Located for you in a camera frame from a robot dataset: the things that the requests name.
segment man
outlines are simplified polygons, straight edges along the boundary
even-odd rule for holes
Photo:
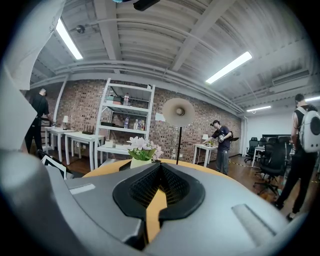
[[[30,153],[30,148],[31,148],[33,138],[36,145],[36,149],[43,150],[42,139],[41,139],[41,117],[43,115],[46,115],[49,121],[53,123],[53,119],[49,114],[48,101],[45,98],[46,96],[47,96],[47,92],[45,89],[42,88],[39,91],[39,93],[30,100],[30,104],[34,108],[34,110],[37,112],[37,115],[24,137],[25,145],[26,145],[26,149],[28,150],[28,153]]]
[[[297,108],[302,107],[307,112],[318,111],[314,106],[308,105],[305,101],[305,97],[300,93],[295,96],[295,104]],[[296,213],[299,212],[301,206],[304,203],[310,178],[312,176],[312,172],[314,170],[317,159],[316,152],[306,153],[301,146],[301,142],[299,140],[299,132],[303,118],[304,114],[296,109],[293,113],[293,124],[291,129],[291,139],[295,147],[295,154],[292,157],[291,161],[291,171],[289,172],[281,195],[279,196],[277,201],[273,202],[273,204],[280,210],[284,206],[284,201],[288,198],[298,179],[301,179],[298,197],[294,202],[292,212],[287,215],[287,219],[289,221],[291,221],[295,217]]]
[[[228,175],[228,165],[229,165],[229,149],[230,149],[230,140],[228,139],[232,133],[229,131],[228,127],[220,125],[218,120],[213,121],[213,127],[217,130],[214,134],[205,140],[202,144],[205,144],[212,139],[218,137],[219,146],[216,155],[216,170],[221,172],[224,175]]]

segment box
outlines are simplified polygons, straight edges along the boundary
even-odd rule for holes
[[[112,122],[101,122],[102,126],[114,126],[114,123]]]
[[[103,145],[105,148],[113,148],[114,141],[112,139],[107,139]]]
[[[124,103],[124,98],[120,96],[107,96],[105,97],[106,103],[122,105]]]

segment sneaker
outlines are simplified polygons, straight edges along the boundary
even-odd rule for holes
[[[273,202],[271,202],[271,204],[272,204],[275,208],[277,208],[278,210],[281,210],[281,209],[284,207],[284,204],[283,204],[283,203],[282,203],[282,204],[278,204],[277,201],[273,201]]]
[[[288,220],[288,221],[292,221],[294,218],[295,218],[295,214],[294,213],[289,213],[287,216],[286,216],[286,219]]]

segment white wall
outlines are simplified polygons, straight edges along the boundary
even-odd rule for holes
[[[248,118],[246,147],[252,137],[262,138],[262,134],[291,134],[292,111],[268,115],[251,116]]]

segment black chair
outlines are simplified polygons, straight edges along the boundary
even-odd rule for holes
[[[260,195],[266,189],[270,189],[275,196],[278,195],[278,186],[272,185],[271,181],[277,179],[276,177],[281,176],[285,172],[286,168],[286,150],[283,144],[271,144],[265,145],[265,157],[261,160],[261,173],[268,175],[266,182],[255,182],[253,187],[256,185],[263,185],[263,189],[257,194]]]
[[[264,152],[260,158],[260,165],[263,165],[264,163],[266,163],[270,160],[272,152],[274,151],[274,147],[275,147],[275,144],[272,144],[272,143],[266,143],[264,145]],[[263,173],[263,172],[261,170],[259,170],[259,171],[255,172],[255,175],[261,174],[261,173]]]
[[[276,143],[278,143],[278,138],[269,138],[267,143],[276,144]]]
[[[278,139],[279,144],[281,144],[286,152],[285,155],[285,160],[286,160],[286,164],[285,164],[285,169],[287,168],[288,165],[291,165],[291,155],[290,152],[293,148],[293,144],[290,143],[290,137],[289,136],[283,136],[283,137],[279,137]]]
[[[263,147],[266,144],[267,144],[266,138],[261,138],[260,141],[259,141],[259,147]]]
[[[246,154],[250,156],[250,158],[246,158],[244,162],[252,161],[254,159],[255,155],[255,148],[258,147],[259,141],[257,137],[252,137],[251,140],[249,140],[249,147],[246,148]]]
[[[278,142],[279,143],[290,143],[290,137],[289,136],[283,136],[283,137],[279,137],[278,138]]]

